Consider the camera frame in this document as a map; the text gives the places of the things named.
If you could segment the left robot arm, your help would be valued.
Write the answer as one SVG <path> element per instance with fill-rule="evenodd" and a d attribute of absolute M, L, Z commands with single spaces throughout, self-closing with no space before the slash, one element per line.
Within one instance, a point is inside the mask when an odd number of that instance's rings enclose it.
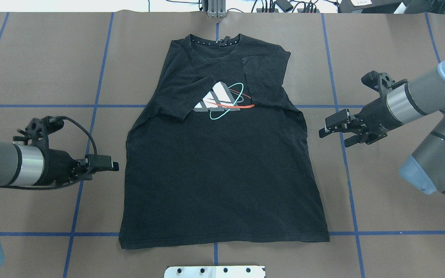
<path fill-rule="evenodd" d="M 88 154 L 74 159 L 47 145 L 21 145 L 0 142 L 0 188 L 53 190 L 80 181 L 89 181 L 97 172 L 119 170 L 110 156 Z M 0 243 L 0 266 L 5 256 Z"/>

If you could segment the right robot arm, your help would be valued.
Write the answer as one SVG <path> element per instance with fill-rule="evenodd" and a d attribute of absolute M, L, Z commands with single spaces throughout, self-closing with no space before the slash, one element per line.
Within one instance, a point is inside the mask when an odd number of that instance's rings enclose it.
<path fill-rule="evenodd" d="M 321 138 L 333 133 L 353 133 L 345 147 L 373 144 L 388 132 L 424 116 L 440 112 L 443 118 L 399 169 L 399 175 L 430 195 L 445 195 L 445 60 L 409 81 L 394 81 L 387 73 L 366 73 L 362 84 L 379 93 L 359 113 L 343 109 L 325 118 Z"/>

